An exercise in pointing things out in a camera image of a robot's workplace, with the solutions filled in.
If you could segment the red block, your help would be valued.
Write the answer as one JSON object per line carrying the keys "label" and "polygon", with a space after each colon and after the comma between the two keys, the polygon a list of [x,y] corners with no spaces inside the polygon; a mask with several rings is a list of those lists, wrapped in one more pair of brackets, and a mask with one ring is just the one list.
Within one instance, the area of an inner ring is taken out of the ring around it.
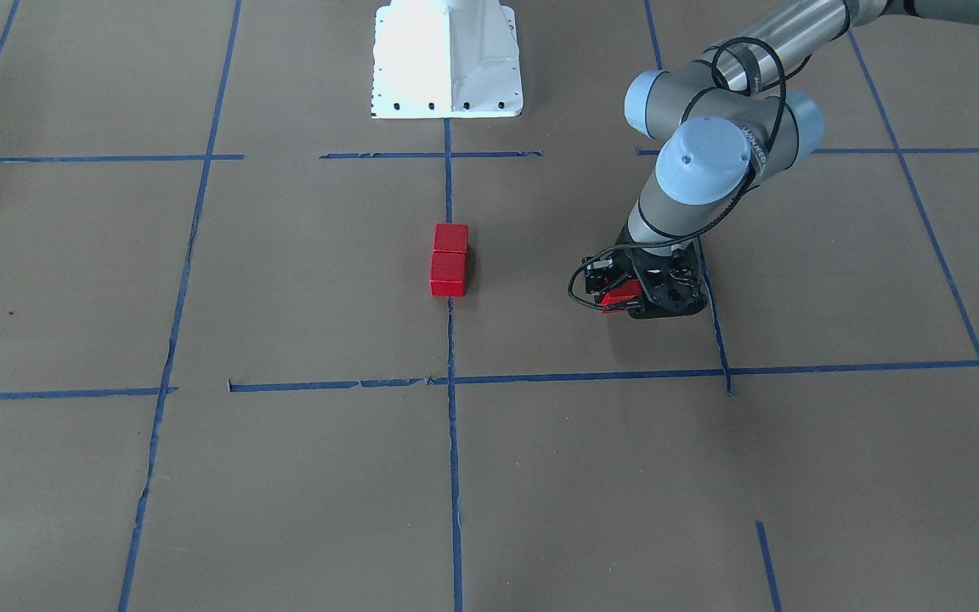
{"label": "red block", "polygon": [[467,293],[467,252],[434,249],[430,259],[430,294],[459,298]]}
{"label": "red block", "polygon": [[466,224],[436,224],[433,231],[432,252],[467,254],[469,226]]}
{"label": "red block", "polygon": [[606,287],[597,294],[596,305],[604,313],[639,310],[644,306],[642,284],[636,279],[629,279],[617,286]]}

